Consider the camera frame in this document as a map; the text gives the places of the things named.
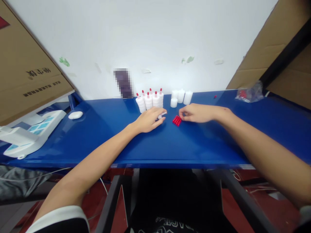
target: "white wall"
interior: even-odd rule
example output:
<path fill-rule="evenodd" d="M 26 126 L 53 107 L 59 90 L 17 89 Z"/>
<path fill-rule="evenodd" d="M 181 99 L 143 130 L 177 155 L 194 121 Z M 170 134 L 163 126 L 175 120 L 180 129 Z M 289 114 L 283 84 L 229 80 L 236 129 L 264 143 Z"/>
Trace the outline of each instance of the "white wall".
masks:
<path fill-rule="evenodd" d="M 68 60 L 60 66 L 85 99 L 120 95 L 114 68 L 130 70 L 135 92 L 225 89 L 277 2 L 7 1 L 55 61 Z"/>

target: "wrist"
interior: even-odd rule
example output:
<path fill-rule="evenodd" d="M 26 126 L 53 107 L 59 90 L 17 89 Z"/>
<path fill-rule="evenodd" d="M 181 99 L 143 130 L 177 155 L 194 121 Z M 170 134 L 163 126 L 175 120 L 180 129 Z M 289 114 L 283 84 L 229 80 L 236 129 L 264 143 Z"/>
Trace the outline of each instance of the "wrist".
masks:
<path fill-rule="evenodd" d="M 139 131 L 139 128 L 136 126 L 135 122 L 127 125 L 127 127 L 125 127 L 125 130 L 127 130 L 130 134 L 132 134 L 133 137 L 141 133 Z"/>
<path fill-rule="evenodd" d="M 219 107 L 218 111 L 215 112 L 214 120 L 218 123 L 224 123 L 227 119 L 232 118 L 234 116 L 233 112 L 226 107 Z"/>

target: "person's arm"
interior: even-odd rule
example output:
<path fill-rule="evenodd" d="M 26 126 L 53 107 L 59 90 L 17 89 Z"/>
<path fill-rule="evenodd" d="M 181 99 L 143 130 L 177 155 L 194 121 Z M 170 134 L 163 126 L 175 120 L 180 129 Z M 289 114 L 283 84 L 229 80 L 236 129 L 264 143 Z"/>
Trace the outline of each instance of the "person's arm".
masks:
<path fill-rule="evenodd" d="M 182 120 L 216 120 L 233 137 L 253 166 L 297 208 L 311 205 L 311 167 L 230 109 L 191 104 L 179 110 Z"/>
<path fill-rule="evenodd" d="M 155 107 L 143 112 L 135 122 L 97 147 L 53 187 L 34 222 L 58 208 L 81 206 L 86 191 L 105 173 L 126 145 L 137 134 L 150 132 L 163 123 L 165 117 L 156 121 L 163 112 L 166 110 Z"/>

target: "person's hand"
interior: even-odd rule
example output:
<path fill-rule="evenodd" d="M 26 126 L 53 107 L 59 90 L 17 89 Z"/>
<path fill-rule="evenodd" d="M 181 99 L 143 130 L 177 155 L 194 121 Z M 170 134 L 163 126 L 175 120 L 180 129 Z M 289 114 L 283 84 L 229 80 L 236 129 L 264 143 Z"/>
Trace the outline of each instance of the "person's hand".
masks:
<path fill-rule="evenodd" d="M 157 128 L 160 124 L 163 123 L 165 120 L 165 117 L 162 117 L 158 121 L 158 116 L 166 112 L 164 108 L 156 108 L 152 107 L 151 109 L 144 111 L 136 121 L 132 123 L 134 126 L 135 130 L 137 130 L 137 133 L 148 133 L 151 130 Z"/>
<path fill-rule="evenodd" d="M 184 121 L 203 123 L 217 120 L 225 112 L 231 112 L 231 110 L 220 106 L 190 104 L 179 110 L 179 116 Z"/>

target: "blue button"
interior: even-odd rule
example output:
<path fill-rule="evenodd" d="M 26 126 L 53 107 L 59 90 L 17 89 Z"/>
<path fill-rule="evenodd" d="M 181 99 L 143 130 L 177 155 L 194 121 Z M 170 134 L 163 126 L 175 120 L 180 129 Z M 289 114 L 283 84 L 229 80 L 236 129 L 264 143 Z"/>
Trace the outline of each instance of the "blue button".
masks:
<path fill-rule="evenodd" d="M 7 150 L 12 150 L 12 149 L 15 149 L 17 147 L 18 147 L 17 145 L 12 144 Z"/>
<path fill-rule="evenodd" d="M 40 129 L 40 130 L 34 131 L 33 134 L 39 135 L 42 131 L 43 131 L 43 129 Z"/>
<path fill-rule="evenodd" d="M 44 124 L 41 124 L 41 125 L 39 126 L 39 128 L 38 128 L 38 129 L 45 128 L 48 124 L 49 124 L 49 123 L 44 123 Z"/>
<path fill-rule="evenodd" d="M 31 126 L 31 127 L 28 129 L 28 131 L 33 131 L 33 130 L 37 129 L 38 126 L 39 126 L 39 125 Z"/>
<path fill-rule="evenodd" d="M 49 122 L 51 120 L 53 120 L 54 117 L 50 117 L 50 118 L 47 118 L 44 122 Z"/>

